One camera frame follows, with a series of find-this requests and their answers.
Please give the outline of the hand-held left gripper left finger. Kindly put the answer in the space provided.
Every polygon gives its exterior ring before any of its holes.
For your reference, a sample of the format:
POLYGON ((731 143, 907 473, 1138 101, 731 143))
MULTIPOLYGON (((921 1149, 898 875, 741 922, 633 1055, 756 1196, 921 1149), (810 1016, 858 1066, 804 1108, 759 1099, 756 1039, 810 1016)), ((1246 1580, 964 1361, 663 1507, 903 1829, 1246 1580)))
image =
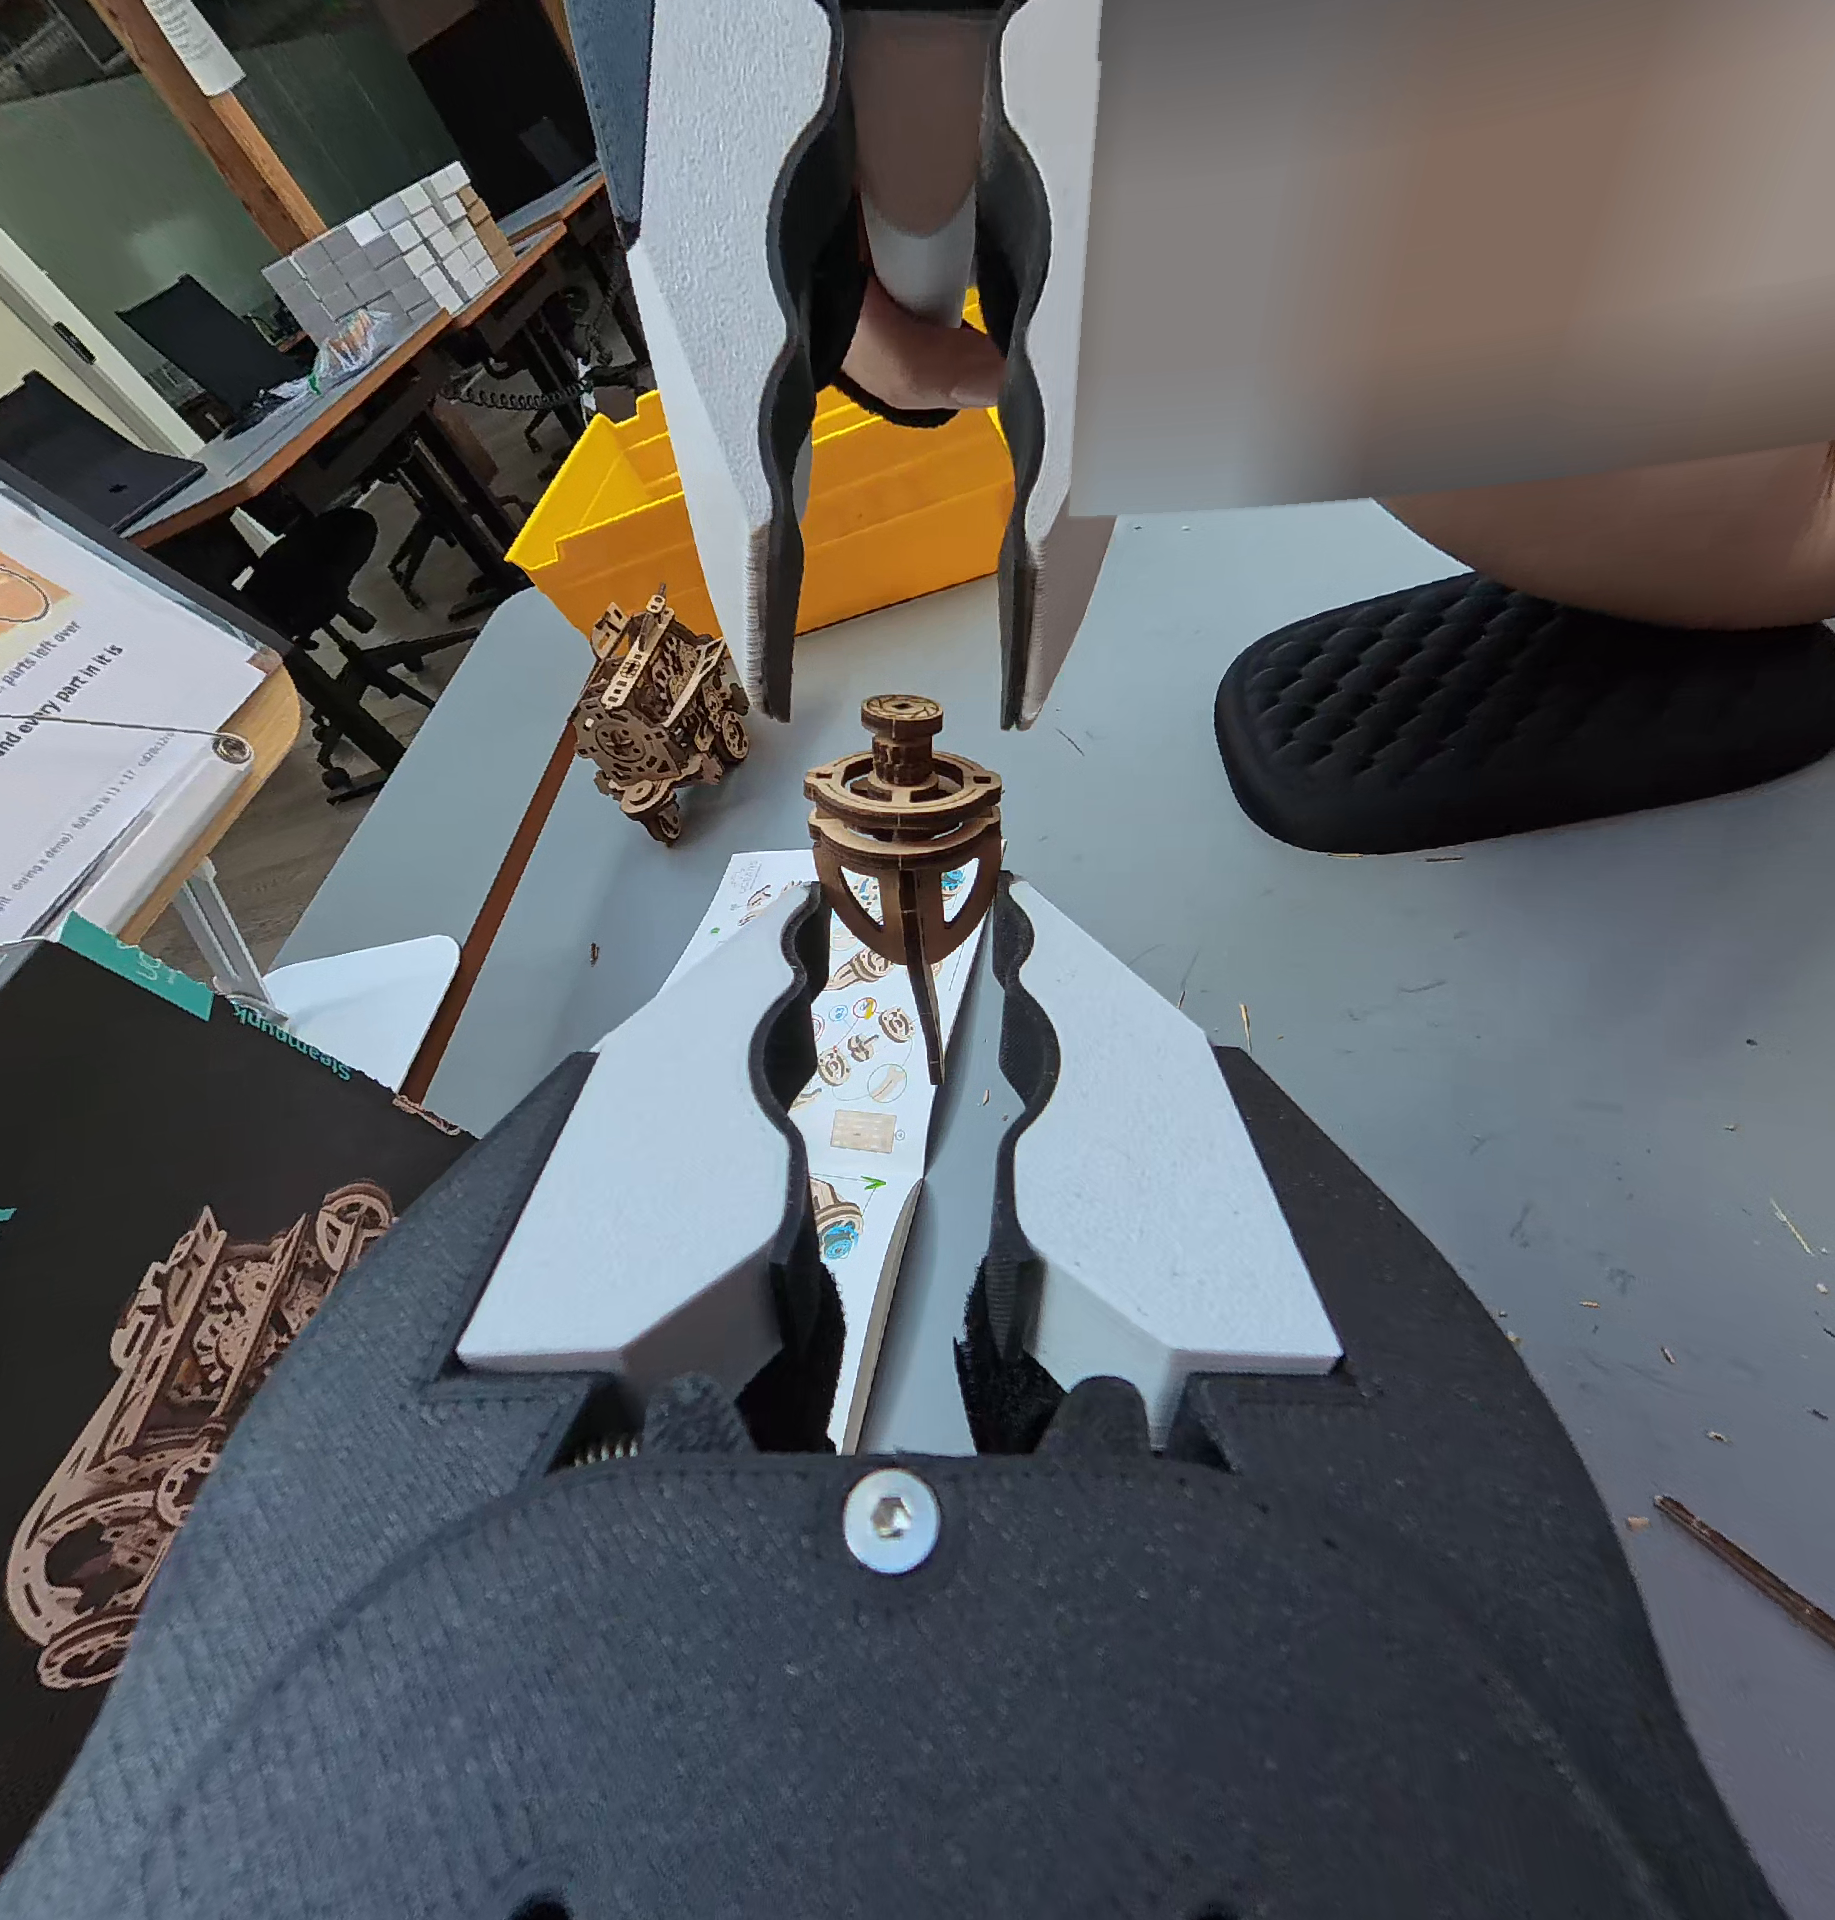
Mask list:
POLYGON ((816 1355, 827 1279, 789 1104, 827 971, 818 888, 787 886, 596 1047, 457 1347, 474 1371, 592 1371, 637 1400, 735 1394, 816 1355))

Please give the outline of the round wooden model assembly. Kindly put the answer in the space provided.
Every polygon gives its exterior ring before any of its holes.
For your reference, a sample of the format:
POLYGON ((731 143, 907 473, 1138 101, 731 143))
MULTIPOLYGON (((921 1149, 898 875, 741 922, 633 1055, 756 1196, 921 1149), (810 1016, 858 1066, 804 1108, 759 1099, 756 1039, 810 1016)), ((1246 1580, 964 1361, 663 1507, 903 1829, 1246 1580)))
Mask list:
POLYGON ((943 1077, 934 968, 979 926, 1000 873, 1000 777, 938 751, 943 707, 915 693, 862 706, 868 751, 804 781, 816 877, 836 918, 913 989, 932 1083, 943 1077))

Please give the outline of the scattered wood splinters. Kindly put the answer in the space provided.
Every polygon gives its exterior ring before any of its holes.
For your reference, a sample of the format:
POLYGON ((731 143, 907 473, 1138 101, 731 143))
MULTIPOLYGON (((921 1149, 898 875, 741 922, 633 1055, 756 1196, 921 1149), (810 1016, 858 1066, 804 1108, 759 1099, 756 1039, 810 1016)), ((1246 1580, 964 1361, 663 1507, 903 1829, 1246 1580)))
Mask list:
POLYGON ((1183 1004, 1495 1310, 1619 1518, 1835 1499, 1835 1007, 1550 950, 1252 959, 1183 1004))

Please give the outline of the black model kit box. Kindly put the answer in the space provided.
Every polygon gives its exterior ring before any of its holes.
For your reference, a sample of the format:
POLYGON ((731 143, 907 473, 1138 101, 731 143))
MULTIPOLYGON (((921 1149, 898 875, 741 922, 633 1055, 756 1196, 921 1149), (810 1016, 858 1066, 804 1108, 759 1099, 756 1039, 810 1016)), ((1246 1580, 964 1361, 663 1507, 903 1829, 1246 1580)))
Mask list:
POLYGON ((470 1145, 109 934, 0 947, 0 1873, 249 1400, 470 1145))

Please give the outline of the clear bag of small parts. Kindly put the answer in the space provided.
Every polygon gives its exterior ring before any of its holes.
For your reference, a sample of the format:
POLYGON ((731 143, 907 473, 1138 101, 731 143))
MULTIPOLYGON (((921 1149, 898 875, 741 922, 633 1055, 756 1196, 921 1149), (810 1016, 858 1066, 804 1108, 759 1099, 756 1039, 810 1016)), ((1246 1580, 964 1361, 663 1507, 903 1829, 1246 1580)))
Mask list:
POLYGON ((370 370, 401 344, 402 314, 387 303, 361 304, 353 313, 331 319, 318 341, 308 373, 308 388, 327 394, 353 377, 370 370))

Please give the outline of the person's right forearm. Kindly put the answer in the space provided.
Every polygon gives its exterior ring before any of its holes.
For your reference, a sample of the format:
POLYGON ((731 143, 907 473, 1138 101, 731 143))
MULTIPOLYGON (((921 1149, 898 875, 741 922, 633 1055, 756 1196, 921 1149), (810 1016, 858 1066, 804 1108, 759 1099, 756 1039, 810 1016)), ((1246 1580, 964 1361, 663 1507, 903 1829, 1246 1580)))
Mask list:
POLYGON ((1835 618, 1835 440, 1382 507, 1479 574, 1575 608, 1695 629, 1835 618))

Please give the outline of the illustrated instruction booklet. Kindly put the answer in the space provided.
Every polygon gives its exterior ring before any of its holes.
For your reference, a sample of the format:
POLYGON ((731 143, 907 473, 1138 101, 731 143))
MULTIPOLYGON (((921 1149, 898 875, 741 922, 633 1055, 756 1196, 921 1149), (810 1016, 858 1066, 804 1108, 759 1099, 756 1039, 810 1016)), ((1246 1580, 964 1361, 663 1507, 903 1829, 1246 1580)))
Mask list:
MULTIPOLYGON (((808 848, 732 854, 664 985, 790 886, 813 878, 808 848)), ((944 1044, 978 965, 979 936, 981 919, 932 968, 944 1044)), ((830 916, 830 959, 830 984, 810 1007, 815 1067, 790 1104, 790 1121, 805 1141, 818 1257, 833 1274, 845 1318, 830 1437, 838 1452, 854 1452, 923 1187, 936 1094, 907 971, 891 968, 836 916, 830 916)))

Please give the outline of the acrylic sign holder with sheet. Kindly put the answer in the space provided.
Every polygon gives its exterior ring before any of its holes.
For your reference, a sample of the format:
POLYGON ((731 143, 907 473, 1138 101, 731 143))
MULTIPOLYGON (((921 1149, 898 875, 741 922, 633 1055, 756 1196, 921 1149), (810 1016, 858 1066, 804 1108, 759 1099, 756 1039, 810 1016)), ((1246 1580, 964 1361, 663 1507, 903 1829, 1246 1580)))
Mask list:
POLYGON ((117 860, 197 777, 271 637, 0 462, 0 946, 115 903, 117 860))

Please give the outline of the wooden board with instruction sheet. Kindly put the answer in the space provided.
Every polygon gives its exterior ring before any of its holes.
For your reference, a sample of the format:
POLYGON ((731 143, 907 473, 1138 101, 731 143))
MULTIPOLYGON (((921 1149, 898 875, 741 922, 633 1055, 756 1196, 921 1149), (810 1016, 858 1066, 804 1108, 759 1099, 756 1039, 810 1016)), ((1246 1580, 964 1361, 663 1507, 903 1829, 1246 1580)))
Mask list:
POLYGON ((172 800, 165 812, 145 823, 137 844, 117 860, 115 903, 98 901, 87 918, 120 941, 137 946, 280 773, 300 725, 298 691, 284 668, 275 667, 225 722, 225 731, 249 746, 249 761, 220 766, 219 781, 197 777, 188 796, 172 800))

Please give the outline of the black office chair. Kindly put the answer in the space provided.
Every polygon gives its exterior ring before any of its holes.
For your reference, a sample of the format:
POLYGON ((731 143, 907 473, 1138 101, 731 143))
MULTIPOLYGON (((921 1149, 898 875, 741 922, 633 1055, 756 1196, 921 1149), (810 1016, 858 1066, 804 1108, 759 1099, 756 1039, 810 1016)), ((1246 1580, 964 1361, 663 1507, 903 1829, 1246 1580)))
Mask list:
POLYGON ((120 309, 117 319, 219 401, 232 419, 260 418, 280 403, 282 391, 306 377, 295 361, 191 274, 120 309))
POLYGON ((234 590, 286 642, 284 668, 310 710, 315 758, 330 804, 375 796, 401 766, 402 744, 365 706, 366 693, 434 707, 434 699, 402 678, 430 655, 465 646, 480 626, 365 647, 375 618, 353 601, 353 582, 370 562, 376 521, 360 507, 333 507, 305 519, 275 539, 234 590))

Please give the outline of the yellow plastic bin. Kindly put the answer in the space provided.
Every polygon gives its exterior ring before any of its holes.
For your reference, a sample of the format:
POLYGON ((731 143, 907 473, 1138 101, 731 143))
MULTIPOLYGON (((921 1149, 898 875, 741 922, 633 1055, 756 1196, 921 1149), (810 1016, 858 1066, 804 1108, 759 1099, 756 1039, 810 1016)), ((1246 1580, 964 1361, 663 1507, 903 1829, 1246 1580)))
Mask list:
MULTIPOLYGON (((797 632, 993 574, 1012 504, 995 411, 909 429, 820 393, 797 632)), ((582 632, 611 604, 643 611, 655 587, 693 632, 719 629, 655 393, 626 422, 589 422, 507 558, 582 632)))

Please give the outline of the wooden post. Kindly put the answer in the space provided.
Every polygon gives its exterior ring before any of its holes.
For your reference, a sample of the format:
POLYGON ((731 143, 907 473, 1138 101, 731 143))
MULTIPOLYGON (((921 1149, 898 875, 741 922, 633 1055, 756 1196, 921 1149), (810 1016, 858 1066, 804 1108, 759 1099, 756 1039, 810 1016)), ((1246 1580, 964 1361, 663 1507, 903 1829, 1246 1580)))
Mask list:
POLYGON ((195 5, 90 6, 279 252, 327 230, 237 96, 241 71, 195 5))

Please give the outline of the stack of white boxes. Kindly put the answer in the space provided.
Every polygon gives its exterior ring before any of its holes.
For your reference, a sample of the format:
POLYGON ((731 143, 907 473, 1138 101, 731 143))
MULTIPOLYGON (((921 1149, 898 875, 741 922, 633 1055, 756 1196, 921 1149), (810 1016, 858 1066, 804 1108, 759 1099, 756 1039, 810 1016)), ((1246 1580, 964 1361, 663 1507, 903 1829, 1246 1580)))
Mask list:
POLYGON ((452 161, 402 184, 262 269, 300 327, 326 344, 361 310, 410 327, 454 314, 516 267, 467 170, 452 161))

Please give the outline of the wooden mechanical vehicle model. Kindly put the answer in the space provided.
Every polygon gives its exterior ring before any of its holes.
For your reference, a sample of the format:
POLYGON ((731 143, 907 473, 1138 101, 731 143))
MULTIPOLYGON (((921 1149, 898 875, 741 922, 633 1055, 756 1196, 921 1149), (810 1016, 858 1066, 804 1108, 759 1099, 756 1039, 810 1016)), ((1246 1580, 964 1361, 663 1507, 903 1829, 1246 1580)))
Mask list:
POLYGON ((623 814, 663 844, 683 832, 680 791, 745 761, 750 700, 727 642, 683 626, 664 590, 594 626, 594 668, 569 713, 574 752, 623 814))

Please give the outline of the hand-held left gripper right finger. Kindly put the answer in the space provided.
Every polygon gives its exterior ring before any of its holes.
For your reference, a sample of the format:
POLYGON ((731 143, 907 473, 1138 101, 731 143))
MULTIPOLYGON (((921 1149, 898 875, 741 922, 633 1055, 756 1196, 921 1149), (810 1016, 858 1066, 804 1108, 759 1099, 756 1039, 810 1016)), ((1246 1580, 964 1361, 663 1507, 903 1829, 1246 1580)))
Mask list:
POLYGON ((993 936, 1022 1108, 964 1314, 973 1441, 1034 1445, 1096 1378, 1161 1445, 1194 1376, 1327 1376, 1340 1340, 1203 1030, 1028 882, 1000 877, 993 936))

